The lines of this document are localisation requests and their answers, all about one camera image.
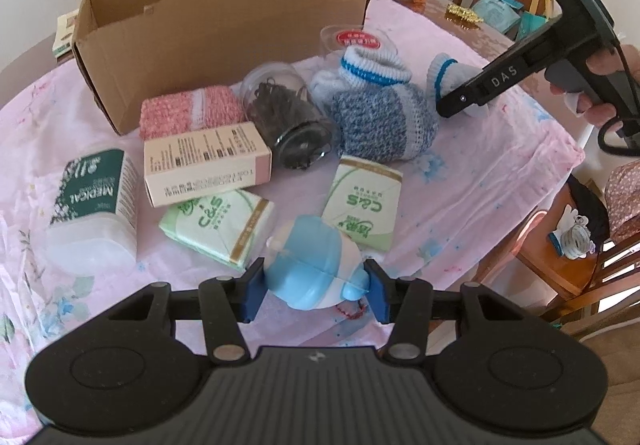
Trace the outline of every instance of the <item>white knitted sock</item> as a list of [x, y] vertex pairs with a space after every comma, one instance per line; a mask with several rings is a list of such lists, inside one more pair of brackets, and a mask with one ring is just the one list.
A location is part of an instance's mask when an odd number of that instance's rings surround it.
[[[448, 54], [439, 53], [435, 56], [427, 71], [426, 98], [437, 103], [443, 96], [481, 72], [480, 68], [460, 64]], [[483, 118], [489, 115], [489, 106], [488, 104], [484, 106], [471, 104], [463, 111], [470, 117]]]
[[340, 61], [340, 76], [351, 89], [361, 91], [370, 84], [405, 84], [412, 74], [398, 55], [389, 50], [350, 46]]
[[340, 74], [335, 70], [320, 70], [311, 79], [308, 89], [316, 107], [327, 115], [334, 96], [347, 91], [349, 84], [341, 79]]
[[369, 85], [392, 86], [411, 80], [411, 71], [395, 53], [350, 46], [337, 70], [321, 70], [314, 75], [309, 92], [322, 111], [342, 91], [362, 91]]

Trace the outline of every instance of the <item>green tissue pack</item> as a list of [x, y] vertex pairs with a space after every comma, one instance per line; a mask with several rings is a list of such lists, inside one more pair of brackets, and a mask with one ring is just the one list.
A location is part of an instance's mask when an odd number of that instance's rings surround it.
[[244, 272], [251, 251], [264, 243], [274, 204], [244, 190], [169, 207], [160, 229], [171, 239]]
[[402, 173], [344, 155], [322, 219], [359, 245], [389, 251], [393, 243]]

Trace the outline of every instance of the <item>knitted baby sock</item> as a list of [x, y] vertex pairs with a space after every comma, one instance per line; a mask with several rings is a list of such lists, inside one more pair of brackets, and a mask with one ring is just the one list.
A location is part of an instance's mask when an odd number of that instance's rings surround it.
[[[427, 98], [436, 104], [444, 95], [463, 85], [482, 70], [467, 64], [460, 64], [446, 53], [436, 55], [427, 72]], [[483, 118], [489, 115], [489, 106], [471, 104], [463, 110], [470, 117]]]
[[435, 102], [415, 84], [341, 92], [328, 112], [342, 131], [340, 155], [381, 164], [415, 158], [438, 133]]
[[411, 71], [392, 51], [350, 46], [344, 52], [337, 70], [321, 70], [313, 77], [309, 92], [316, 106], [325, 111], [338, 93], [362, 91], [371, 84], [392, 86], [411, 80]]

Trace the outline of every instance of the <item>red string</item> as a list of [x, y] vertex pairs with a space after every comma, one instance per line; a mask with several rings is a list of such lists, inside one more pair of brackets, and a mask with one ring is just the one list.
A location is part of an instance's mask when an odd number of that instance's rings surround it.
[[335, 309], [339, 311], [342, 315], [347, 317], [348, 320], [356, 320], [362, 317], [367, 311], [367, 306], [361, 300], [358, 301], [358, 311], [356, 313], [347, 313], [343, 310], [340, 305], [336, 306]]

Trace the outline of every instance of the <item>tissue box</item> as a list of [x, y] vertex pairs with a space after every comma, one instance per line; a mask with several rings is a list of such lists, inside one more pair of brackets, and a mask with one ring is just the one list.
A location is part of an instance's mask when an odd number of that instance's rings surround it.
[[243, 272], [268, 235], [274, 205], [244, 190], [172, 205], [160, 229], [175, 241]]
[[154, 207], [271, 179], [271, 151], [253, 122], [145, 142], [145, 186]]
[[388, 251], [394, 238], [402, 173], [343, 156], [322, 219], [359, 245]]

